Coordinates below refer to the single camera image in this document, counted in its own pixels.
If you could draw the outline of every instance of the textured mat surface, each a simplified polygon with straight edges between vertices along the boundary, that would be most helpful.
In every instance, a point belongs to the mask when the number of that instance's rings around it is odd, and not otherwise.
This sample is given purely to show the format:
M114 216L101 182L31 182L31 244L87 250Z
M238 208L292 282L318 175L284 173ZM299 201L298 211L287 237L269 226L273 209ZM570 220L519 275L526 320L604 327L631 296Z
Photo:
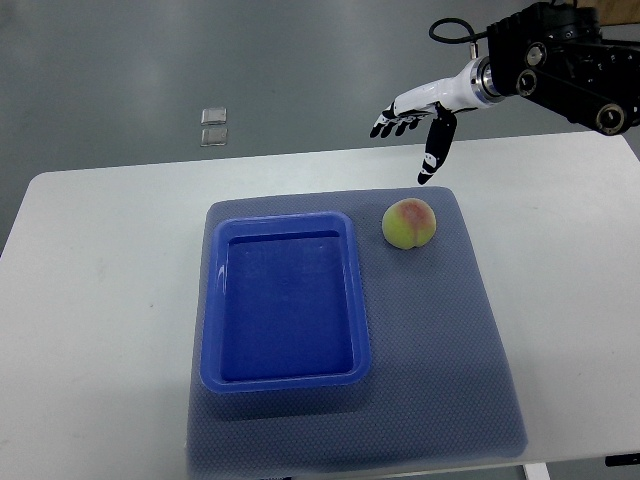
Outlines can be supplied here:
M407 197L437 217L425 247L388 245ZM199 378L211 232L234 217L335 210L354 222L372 366L355 385L216 395ZM516 457L527 443L509 366L453 193L439 187L233 200L205 227L187 454L193 478L267 478Z

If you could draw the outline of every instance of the gray floor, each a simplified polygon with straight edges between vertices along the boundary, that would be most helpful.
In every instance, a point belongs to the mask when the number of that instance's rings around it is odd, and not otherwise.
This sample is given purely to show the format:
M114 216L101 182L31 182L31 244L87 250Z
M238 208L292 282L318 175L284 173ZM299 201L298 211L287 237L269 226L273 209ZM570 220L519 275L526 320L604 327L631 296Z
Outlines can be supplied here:
M0 0L0 249L29 181L45 171L422 143L428 123L400 138L368 132L397 94L467 62L466 45L428 39L430 24L459 16L483 30L531 3ZM640 39L640 26L605 36ZM201 148L200 112L218 105L229 143ZM456 138L577 130L512 98L460 115ZM625 137L639 154L640 129ZM640 475L602 459L550 470L553 480Z

